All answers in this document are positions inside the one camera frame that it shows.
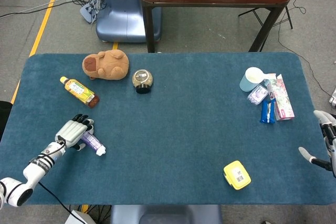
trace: paper cup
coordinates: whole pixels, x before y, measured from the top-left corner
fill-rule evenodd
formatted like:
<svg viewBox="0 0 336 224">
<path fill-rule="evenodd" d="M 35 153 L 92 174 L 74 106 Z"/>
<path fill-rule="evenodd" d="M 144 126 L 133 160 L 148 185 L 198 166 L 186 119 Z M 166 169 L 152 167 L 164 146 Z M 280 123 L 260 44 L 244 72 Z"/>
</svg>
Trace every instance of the paper cup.
<svg viewBox="0 0 336 224">
<path fill-rule="evenodd" d="M 245 92 L 254 89 L 264 79 L 265 74 L 259 68 L 248 68 L 240 81 L 239 87 Z"/>
</svg>

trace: blue felt surface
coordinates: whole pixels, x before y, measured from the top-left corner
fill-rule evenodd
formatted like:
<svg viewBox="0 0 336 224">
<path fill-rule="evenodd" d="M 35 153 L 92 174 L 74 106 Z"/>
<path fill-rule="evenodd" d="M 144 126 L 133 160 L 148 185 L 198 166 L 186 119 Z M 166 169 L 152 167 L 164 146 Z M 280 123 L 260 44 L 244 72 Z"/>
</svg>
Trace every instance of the blue felt surface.
<svg viewBox="0 0 336 224">
<path fill-rule="evenodd" d="M 281 53 L 131 54 L 121 81 L 91 81 L 85 55 L 35 55 L 27 60 L 0 143 L 0 177 L 25 181 L 22 171 L 77 113 L 95 120 L 106 146 L 67 150 L 42 182 L 67 204 L 329 204 L 335 179 L 309 164 L 298 147 L 327 158 L 297 56 Z M 239 89 L 251 66 L 282 73 L 295 119 L 261 124 Z M 154 84 L 137 94 L 131 75 L 145 68 Z M 75 78 L 101 101 L 90 109 L 69 94 L 61 76 Z M 240 160 L 252 182 L 235 191 L 223 167 Z M 30 204 L 56 201 L 37 186 Z"/>
</svg>

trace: robotic arm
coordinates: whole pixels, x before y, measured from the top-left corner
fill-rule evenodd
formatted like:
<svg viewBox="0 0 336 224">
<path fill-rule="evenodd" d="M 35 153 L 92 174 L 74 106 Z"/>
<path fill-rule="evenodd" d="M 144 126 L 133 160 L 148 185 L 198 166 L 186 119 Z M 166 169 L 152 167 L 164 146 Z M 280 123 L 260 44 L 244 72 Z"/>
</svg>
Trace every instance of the robotic arm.
<svg viewBox="0 0 336 224">
<path fill-rule="evenodd" d="M 299 147 L 299 152 L 310 163 L 332 171 L 336 178 L 336 119 L 324 111 L 315 110 L 314 115 L 319 119 L 330 162 L 310 155 L 303 147 Z"/>
<path fill-rule="evenodd" d="M 13 178 L 0 180 L 0 209 L 4 203 L 19 207 L 32 195 L 37 183 L 54 166 L 57 159 L 62 157 L 67 148 L 75 148 L 80 151 L 85 144 L 78 144 L 85 131 L 93 133 L 93 120 L 87 115 L 78 114 L 69 120 L 55 136 L 55 142 L 50 143 L 37 157 L 29 161 L 29 165 L 23 170 L 27 179 L 24 184 Z"/>
</svg>

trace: capybara plush toy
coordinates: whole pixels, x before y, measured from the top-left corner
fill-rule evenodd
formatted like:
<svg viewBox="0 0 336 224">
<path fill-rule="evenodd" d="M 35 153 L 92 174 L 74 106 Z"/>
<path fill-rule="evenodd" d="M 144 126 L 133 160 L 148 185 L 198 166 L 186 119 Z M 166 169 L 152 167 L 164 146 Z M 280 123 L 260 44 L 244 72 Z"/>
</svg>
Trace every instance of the capybara plush toy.
<svg viewBox="0 0 336 224">
<path fill-rule="evenodd" d="M 91 80 L 95 78 L 120 80 L 128 73 L 129 61 L 121 50 L 102 51 L 87 55 L 82 63 L 83 71 Z"/>
</svg>

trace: pink box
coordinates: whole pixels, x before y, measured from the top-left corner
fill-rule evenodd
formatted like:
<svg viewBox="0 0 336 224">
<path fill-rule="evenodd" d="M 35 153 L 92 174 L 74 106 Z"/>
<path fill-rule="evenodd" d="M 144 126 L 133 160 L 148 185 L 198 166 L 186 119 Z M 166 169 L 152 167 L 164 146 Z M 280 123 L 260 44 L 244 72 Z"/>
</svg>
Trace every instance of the pink box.
<svg viewBox="0 0 336 224">
<path fill-rule="evenodd" d="M 266 86 L 270 98 L 276 99 L 274 113 L 277 121 L 294 118 L 293 108 L 282 75 L 279 75 L 276 79 L 267 80 Z"/>
</svg>

